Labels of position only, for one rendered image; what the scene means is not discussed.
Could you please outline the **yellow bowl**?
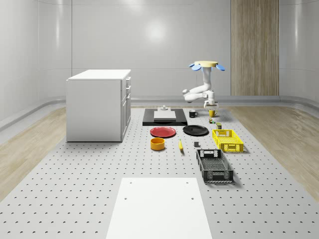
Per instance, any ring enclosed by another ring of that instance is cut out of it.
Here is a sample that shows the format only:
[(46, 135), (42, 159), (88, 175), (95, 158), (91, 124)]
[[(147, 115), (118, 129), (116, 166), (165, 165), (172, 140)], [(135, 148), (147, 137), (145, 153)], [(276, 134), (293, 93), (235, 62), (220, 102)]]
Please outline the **yellow bowl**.
[(160, 151), (165, 148), (165, 140), (160, 137), (155, 137), (151, 139), (151, 149)]

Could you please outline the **white cabinet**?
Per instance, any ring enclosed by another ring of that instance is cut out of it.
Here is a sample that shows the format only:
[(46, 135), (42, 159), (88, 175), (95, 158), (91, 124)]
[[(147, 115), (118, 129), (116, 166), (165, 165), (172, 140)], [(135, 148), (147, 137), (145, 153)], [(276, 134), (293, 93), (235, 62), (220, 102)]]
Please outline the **white cabinet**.
[(131, 70), (87, 70), (66, 81), (66, 140), (121, 142), (131, 118)]

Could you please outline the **red plate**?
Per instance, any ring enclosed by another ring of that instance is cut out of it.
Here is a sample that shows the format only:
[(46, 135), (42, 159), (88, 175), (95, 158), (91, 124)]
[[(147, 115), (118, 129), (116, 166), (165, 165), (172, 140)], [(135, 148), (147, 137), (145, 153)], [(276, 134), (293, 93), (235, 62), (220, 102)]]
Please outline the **red plate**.
[(158, 126), (150, 130), (150, 134), (154, 137), (168, 138), (176, 135), (176, 131), (172, 127)]

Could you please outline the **dark grey basket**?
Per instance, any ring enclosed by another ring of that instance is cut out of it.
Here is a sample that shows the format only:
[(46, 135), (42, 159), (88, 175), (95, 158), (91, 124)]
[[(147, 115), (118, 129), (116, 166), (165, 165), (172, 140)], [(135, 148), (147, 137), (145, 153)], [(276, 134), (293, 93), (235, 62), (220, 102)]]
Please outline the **dark grey basket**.
[(204, 181), (232, 182), (233, 168), (220, 149), (198, 149), (197, 162)]

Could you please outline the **black stove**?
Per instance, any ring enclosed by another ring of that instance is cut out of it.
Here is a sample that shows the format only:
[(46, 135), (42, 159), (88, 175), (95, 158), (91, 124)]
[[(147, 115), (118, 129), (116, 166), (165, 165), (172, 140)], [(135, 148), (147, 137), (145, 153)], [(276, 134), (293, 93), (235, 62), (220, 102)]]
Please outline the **black stove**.
[(154, 120), (154, 112), (156, 109), (145, 109), (144, 118), (143, 118), (143, 126), (186, 126), (187, 119), (185, 117), (183, 109), (174, 109), (171, 108), (176, 115), (176, 121), (155, 121)]

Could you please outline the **black plate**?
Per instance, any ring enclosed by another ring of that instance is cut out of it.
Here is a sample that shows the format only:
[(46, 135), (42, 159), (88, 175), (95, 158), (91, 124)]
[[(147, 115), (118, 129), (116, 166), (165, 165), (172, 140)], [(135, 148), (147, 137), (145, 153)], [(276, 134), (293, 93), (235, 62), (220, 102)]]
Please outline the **black plate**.
[(209, 134), (209, 130), (201, 125), (187, 125), (183, 128), (183, 132), (191, 136), (205, 136)]

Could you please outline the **yellow basket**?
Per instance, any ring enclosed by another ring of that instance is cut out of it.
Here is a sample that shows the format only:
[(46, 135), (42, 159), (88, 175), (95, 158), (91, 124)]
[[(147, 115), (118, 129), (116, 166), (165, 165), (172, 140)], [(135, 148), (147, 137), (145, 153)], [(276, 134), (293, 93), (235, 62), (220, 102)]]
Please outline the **yellow basket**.
[(232, 129), (214, 129), (212, 137), (217, 148), (224, 152), (243, 152), (243, 141)]

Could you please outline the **white board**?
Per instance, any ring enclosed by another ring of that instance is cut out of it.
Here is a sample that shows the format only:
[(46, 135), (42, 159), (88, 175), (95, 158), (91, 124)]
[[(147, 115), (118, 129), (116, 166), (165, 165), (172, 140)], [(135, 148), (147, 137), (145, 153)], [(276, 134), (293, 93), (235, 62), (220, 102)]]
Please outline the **white board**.
[(196, 178), (123, 178), (106, 239), (212, 239)]

